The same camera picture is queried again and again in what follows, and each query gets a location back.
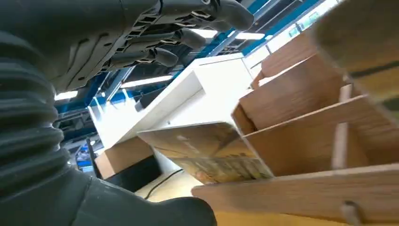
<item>wooden floor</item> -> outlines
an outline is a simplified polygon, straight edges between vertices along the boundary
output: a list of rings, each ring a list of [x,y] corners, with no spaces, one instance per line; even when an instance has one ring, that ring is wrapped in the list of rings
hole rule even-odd
[[[161,175],[156,180],[138,190],[136,195],[144,198],[154,186],[156,186],[160,181],[165,179],[170,174],[171,173]],[[167,181],[162,183],[162,185],[157,187],[152,192],[152,195],[148,198],[148,200],[152,202],[161,202],[178,197],[192,196],[191,189],[199,185],[202,185],[202,183],[197,181],[190,174],[184,171],[178,172]]]

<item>wooden divider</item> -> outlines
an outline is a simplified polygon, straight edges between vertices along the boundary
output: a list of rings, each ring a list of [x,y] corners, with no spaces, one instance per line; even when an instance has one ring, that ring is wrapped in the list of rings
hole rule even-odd
[[[399,164],[193,188],[216,212],[286,213],[344,222],[355,202],[363,223],[399,222]]]
[[[335,68],[314,55],[239,103],[255,127],[264,129],[337,103],[344,84]]]
[[[345,102],[351,98],[351,95],[352,85],[349,84],[341,88],[339,101]],[[368,165],[368,157],[354,129],[348,122],[337,124],[334,134],[331,169],[341,170]]]
[[[262,78],[272,77],[315,54],[317,54],[317,48],[312,44],[307,34],[299,34],[262,62],[262,70],[252,82],[252,87],[257,89],[259,87],[258,82]]]
[[[244,109],[241,104],[238,104],[233,112],[231,113],[231,117],[233,118],[236,125],[239,127],[239,131],[242,135],[250,134],[257,131],[254,122],[252,122],[248,116],[245,114]]]
[[[245,135],[275,176],[331,169],[336,125],[348,122],[369,164],[399,161],[399,129],[383,117],[365,96],[331,105]]]

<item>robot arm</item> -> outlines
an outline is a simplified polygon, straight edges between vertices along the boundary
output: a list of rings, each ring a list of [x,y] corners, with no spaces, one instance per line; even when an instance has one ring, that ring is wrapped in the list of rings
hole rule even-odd
[[[199,47],[186,27],[248,29],[235,0],[2,0],[0,2],[0,225],[214,226],[196,198],[151,203],[76,171],[52,127],[56,90],[101,70],[177,57],[162,44]]]

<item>wooden panel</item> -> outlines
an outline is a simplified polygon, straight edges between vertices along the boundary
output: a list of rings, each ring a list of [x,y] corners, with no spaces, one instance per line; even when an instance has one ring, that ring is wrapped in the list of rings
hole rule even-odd
[[[234,122],[243,135],[253,133],[256,131],[254,123],[247,117],[242,109],[241,104],[238,104],[231,114]]]
[[[254,80],[252,81],[251,87],[252,87],[253,89],[259,88],[259,81],[262,80],[263,78],[264,78],[264,75],[263,75],[262,71],[260,71],[260,72],[258,73],[258,75],[257,75],[257,76],[254,78]]]
[[[95,162],[97,164],[98,170],[101,173],[101,176],[103,176],[104,179],[107,179],[116,174],[106,154],[102,153],[101,155],[99,155],[95,159]]]
[[[340,206],[353,201],[364,223],[399,223],[399,165],[382,165],[195,187],[212,209],[274,212],[344,221]]]
[[[96,158],[96,164],[106,179],[153,154],[148,144],[134,137],[105,150]]]
[[[301,33],[262,62],[263,76],[272,77],[315,54],[317,54],[317,48],[307,34]]]
[[[399,122],[399,1],[345,1],[314,26],[315,43]]]
[[[370,164],[399,161],[399,130],[365,96],[245,137],[275,176],[317,172],[330,169],[335,127],[341,122],[355,131]]]
[[[349,226],[344,223],[287,214],[215,212],[218,226]]]
[[[342,75],[312,56],[239,102],[257,129],[290,120],[338,102]]]

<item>window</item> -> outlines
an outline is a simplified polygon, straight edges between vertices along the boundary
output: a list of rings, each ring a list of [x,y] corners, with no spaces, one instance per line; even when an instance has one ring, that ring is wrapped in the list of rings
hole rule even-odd
[[[278,34],[276,37],[274,37],[272,40],[270,40],[267,45],[269,46],[269,49],[271,52],[275,52],[278,50],[280,47],[284,46],[287,42],[291,41],[295,36],[299,35],[299,31],[297,32],[292,32],[294,30],[297,30],[296,25],[293,24],[289,26],[286,30]]]
[[[326,0],[312,11],[304,15],[301,19],[298,20],[298,24],[302,30],[310,27],[316,20],[327,11],[329,11],[332,7],[334,7],[337,3],[336,0]]]
[[[298,30],[298,28],[295,27],[295,28],[291,29],[291,30],[288,32],[288,35],[289,35],[291,38],[293,38],[293,37],[299,35],[299,30]]]

